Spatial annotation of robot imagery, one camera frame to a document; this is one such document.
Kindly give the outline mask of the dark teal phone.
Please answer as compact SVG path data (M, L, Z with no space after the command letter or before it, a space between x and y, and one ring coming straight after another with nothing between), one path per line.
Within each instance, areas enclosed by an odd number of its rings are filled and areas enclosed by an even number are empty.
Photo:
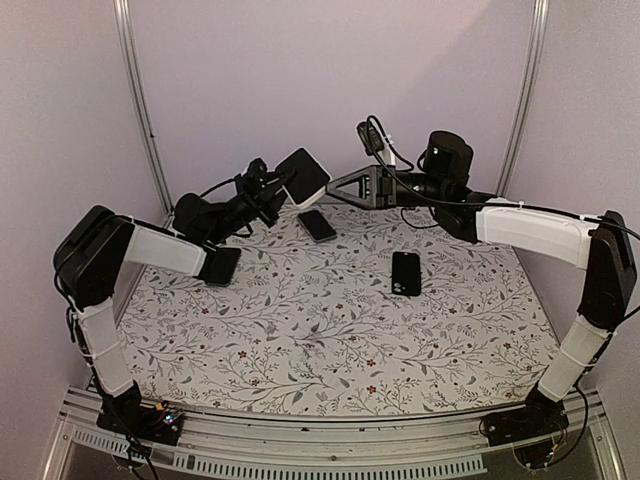
M239 248L219 248L209 255L203 265L202 280L211 286L228 286L241 257Z

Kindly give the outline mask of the black phone case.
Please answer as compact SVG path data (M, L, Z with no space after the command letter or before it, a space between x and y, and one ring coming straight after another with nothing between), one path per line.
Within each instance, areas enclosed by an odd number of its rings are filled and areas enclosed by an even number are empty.
M420 257L410 252L394 252L391 266L392 293L407 297L417 297L421 293L421 285Z

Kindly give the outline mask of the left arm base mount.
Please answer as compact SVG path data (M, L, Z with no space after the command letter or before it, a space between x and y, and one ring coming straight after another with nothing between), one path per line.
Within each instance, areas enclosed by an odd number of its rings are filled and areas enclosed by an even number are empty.
M167 406L144 406L138 401L104 402L96 425L132 439L176 446L181 436L184 412Z

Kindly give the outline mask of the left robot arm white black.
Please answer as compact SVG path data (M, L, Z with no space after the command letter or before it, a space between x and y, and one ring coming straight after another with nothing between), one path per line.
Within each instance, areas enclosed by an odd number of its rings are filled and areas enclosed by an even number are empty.
M66 300L67 324L92 369L111 419L128 434L148 426L148 412L126 364L114 319L113 295L125 263L157 267L208 286L227 286L241 251L224 246L251 234L259 219L273 226L294 170L269 171L261 160L232 178L235 196L210 203L189 193L175 207L172 229L161 228L96 205L56 249L54 285Z

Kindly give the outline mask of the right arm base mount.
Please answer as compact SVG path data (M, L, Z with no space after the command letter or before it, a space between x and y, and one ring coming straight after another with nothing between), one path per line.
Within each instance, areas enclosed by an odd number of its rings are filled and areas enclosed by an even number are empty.
M523 406L485 415L480 420L479 432L490 446L499 446L561 432L568 426L563 407L540 410Z

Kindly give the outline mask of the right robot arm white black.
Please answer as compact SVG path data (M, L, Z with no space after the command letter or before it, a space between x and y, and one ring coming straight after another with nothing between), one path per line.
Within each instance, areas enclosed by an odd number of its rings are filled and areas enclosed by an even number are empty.
M365 124L358 130L376 162L329 182L329 196L367 210L431 207L436 223L458 240L508 245L584 270L577 317L517 415L524 435L539 435L616 329L634 314L628 305L637 281L630 245L635 232L615 211L592 218L472 191L467 182L473 150L454 133L432 132L417 171L401 172L380 157L393 149L388 142Z

